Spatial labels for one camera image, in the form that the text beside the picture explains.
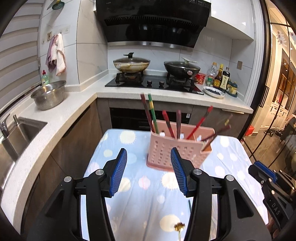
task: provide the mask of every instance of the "polka dot tablecloth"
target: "polka dot tablecloth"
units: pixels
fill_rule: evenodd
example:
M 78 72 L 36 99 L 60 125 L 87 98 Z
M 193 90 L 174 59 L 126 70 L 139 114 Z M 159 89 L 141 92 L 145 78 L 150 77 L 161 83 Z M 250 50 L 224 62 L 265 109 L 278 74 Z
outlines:
M 89 176 L 103 168 L 108 160 L 115 159 L 121 148 L 127 150 L 127 165 L 119 190 L 113 198 L 106 198 L 116 241 L 177 241 L 174 225 L 181 221 L 187 227 L 188 199 L 180 192 L 175 174 L 146 166 L 149 142 L 150 132 L 110 129 L 99 142 L 85 172 L 84 176 Z M 212 149 L 201 169 L 214 177 L 233 175 L 268 223 L 261 186 L 248 174 L 251 162 L 238 139 L 218 136 L 212 142 Z M 210 239 L 217 232 L 217 197 L 213 195 L 212 200 Z M 85 196 L 81 197 L 81 226 L 83 238 L 89 240 Z M 181 237 L 184 236 L 185 231 L 181 232 Z

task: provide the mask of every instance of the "stainless steel sink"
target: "stainless steel sink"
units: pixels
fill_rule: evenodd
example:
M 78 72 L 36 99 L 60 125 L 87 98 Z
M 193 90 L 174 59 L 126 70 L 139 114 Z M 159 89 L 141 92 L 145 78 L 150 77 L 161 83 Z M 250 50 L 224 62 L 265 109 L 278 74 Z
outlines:
M 17 159 L 46 122 L 19 117 L 19 124 L 8 127 L 7 138 L 0 137 L 0 197 Z

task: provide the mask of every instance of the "glass door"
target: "glass door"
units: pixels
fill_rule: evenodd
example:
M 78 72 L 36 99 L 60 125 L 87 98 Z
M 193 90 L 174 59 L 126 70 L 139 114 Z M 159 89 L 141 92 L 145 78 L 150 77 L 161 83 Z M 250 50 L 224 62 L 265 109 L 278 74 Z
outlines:
M 252 163 L 261 161 L 296 177 L 296 37 L 278 8 L 270 0 L 266 3 L 272 36 L 269 93 L 243 146 Z

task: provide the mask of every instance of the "white plate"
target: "white plate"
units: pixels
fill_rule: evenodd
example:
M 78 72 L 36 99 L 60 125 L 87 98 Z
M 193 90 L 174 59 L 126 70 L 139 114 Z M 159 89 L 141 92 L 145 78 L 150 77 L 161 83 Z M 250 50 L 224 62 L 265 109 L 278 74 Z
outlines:
M 205 93 L 207 93 L 208 95 L 210 95 L 212 97 L 215 97 L 215 98 L 218 98 L 218 99 L 223 99 L 224 96 L 225 96 L 225 94 L 221 90 L 218 90 L 218 89 L 216 89 L 214 87 L 204 86 L 203 88 L 204 88 Z M 218 92 L 220 95 L 212 93 L 212 92 L 208 91 L 208 89 L 214 90 L 214 91 Z

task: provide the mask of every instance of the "white countertop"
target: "white countertop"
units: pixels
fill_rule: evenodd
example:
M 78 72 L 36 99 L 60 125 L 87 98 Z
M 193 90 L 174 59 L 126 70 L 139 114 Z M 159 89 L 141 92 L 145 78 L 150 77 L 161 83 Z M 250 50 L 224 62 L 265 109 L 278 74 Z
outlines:
M 253 112 L 239 98 L 227 94 L 224 99 L 215 99 L 207 94 L 199 95 L 146 88 L 105 87 L 105 84 L 111 81 L 115 75 L 105 75 L 82 92 L 66 93 L 65 100 L 50 110 L 38 110 L 35 103 L 29 98 L 20 103 L 18 110 L 22 106 L 25 109 L 19 111 L 18 116 L 45 121 L 47 125 L 32 140 L 18 159 L 3 190 L 1 207 L 18 232 L 20 232 L 22 214 L 29 192 L 44 162 L 73 122 L 96 98 L 140 99 L 140 93 L 151 93 L 154 101 L 201 106 L 213 105 L 216 108 L 226 110 L 244 113 Z

